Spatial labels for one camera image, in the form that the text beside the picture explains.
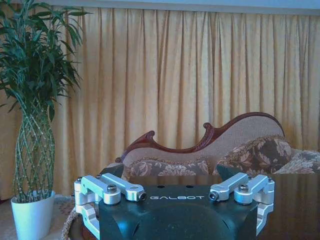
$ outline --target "metal arm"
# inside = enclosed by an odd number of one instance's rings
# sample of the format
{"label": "metal arm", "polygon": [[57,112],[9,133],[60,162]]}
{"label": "metal arm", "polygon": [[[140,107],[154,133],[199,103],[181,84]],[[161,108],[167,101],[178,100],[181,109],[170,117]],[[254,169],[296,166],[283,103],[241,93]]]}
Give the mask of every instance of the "metal arm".
{"label": "metal arm", "polygon": [[220,184],[212,185],[209,198],[213,201],[227,200],[229,194],[234,191],[234,200],[238,204],[248,205],[253,200],[258,202],[256,221],[256,235],[258,235],[266,225],[268,214],[274,210],[275,182],[265,175],[258,175],[248,181],[248,176],[245,175],[239,172]]}
{"label": "metal arm", "polygon": [[121,193],[129,201],[146,199],[144,188],[138,184],[131,184],[110,173],[96,177],[87,175],[74,182],[75,211],[82,215],[84,225],[93,235],[100,239],[99,221],[93,206],[101,199],[107,205],[115,205],[121,201]]}
{"label": "metal arm", "polygon": [[248,175],[238,172],[236,175],[219,184],[213,184],[210,187],[209,198],[213,201],[225,201],[229,199],[229,194],[240,184],[248,182]]}

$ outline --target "floral pillow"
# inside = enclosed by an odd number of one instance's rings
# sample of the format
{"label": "floral pillow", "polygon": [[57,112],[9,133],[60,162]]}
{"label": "floral pillow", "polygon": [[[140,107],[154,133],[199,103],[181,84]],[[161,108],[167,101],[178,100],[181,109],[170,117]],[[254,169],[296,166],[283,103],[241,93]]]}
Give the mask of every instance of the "floral pillow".
{"label": "floral pillow", "polygon": [[291,159],[289,143],[279,135],[258,137],[236,147],[217,162],[217,165],[238,168],[252,177],[272,174]]}
{"label": "floral pillow", "polygon": [[302,151],[275,174],[314,174],[320,173],[320,152]]}
{"label": "floral pillow", "polygon": [[208,164],[204,159],[184,163],[173,163],[154,157],[144,157],[124,167],[124,179],[137,176],[192,176],[208,175]]}

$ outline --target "sofa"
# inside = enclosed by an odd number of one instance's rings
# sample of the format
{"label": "sofa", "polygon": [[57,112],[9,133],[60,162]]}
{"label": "sofa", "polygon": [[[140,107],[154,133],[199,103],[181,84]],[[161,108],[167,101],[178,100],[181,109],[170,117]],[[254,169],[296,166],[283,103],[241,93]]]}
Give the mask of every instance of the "sofa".
{"label": "sofa", "polygon": [[187,149],[158,144],[149,131],[108,167],[123,166],[122,178],[136,176],[216,175],[217,167],[238,168],[255,176],[320,172],[320,153],[294,149],[281,124],[263,112],[237,116],[220,128],[205,123],[201,141]]}

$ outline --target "braided bamboo stalk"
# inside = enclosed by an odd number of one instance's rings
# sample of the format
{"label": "braided bamboo stalk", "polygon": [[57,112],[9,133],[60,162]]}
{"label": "braided bamboo stalk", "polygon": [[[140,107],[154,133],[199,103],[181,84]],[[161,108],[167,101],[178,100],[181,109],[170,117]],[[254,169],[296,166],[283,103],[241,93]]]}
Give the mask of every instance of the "braided bamboo stalk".
{"label": "braided bamboo stalk", "polygon": [[22,109],[22,123],[15,147],[13,190],[18,203],[51,196],[54,181],[55,139],[47,108],[36,100]]}

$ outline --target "hex bolt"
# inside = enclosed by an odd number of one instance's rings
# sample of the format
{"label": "hex bolt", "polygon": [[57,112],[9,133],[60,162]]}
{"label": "hex bolt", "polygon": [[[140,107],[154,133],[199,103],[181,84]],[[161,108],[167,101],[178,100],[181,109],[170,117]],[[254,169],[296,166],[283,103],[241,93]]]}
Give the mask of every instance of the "hex bolt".
{"label": "hex bolt", "polygon": [[217,201],[218,198],[219,198],[219,194],[216,191],[212,191],[212,192],[209,193],[209,198],[212,201]]}
{"label": "hex bolt", "polygon": [[114,185],[114,184],[109,184],[109,185],[106,187],[106,191],[107,191],[109,194],[115,193],[115,192],[117,191],[117,186]]}
{"label": "hex bolt", "polygon": [[241,184],[239,185],[239,191],[240,192],[248,192],[249,191],[249,187],[247,184]]}
{"label": "hex bolt", "polygon": [[146,200],[146,198],[147,198],[147,194],[145,192],[141,193],[138,196],[139,201],[144,201],[144,200]]}

